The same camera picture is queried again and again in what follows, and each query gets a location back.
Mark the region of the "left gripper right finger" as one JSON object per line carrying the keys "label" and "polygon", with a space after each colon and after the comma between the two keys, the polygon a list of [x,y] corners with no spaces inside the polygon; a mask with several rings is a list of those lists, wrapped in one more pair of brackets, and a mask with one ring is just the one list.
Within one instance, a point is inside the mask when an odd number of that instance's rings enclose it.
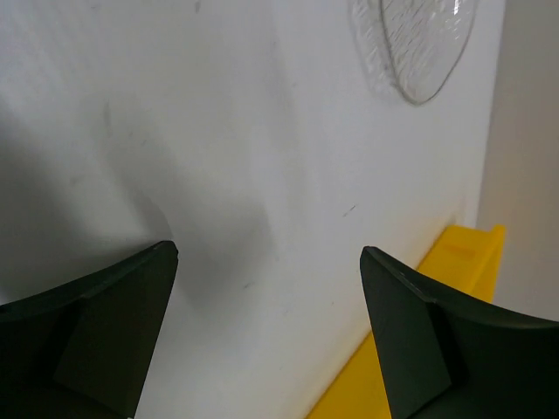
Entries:
{"label": "left gripper right finger", "polygon": [[429,277],[412,290],[438,306],[461,373],[410,418],[555,418],[558,325],[476,299]]}

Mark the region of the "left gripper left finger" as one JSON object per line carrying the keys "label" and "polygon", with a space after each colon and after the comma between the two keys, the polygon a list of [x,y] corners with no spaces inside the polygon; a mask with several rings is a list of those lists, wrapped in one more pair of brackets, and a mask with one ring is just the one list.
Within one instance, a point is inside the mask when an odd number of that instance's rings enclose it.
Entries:
{"label": "left gripper left finger", "polygon": [[178,267],[161,241],[1,307],[3,418],[132,418]]}

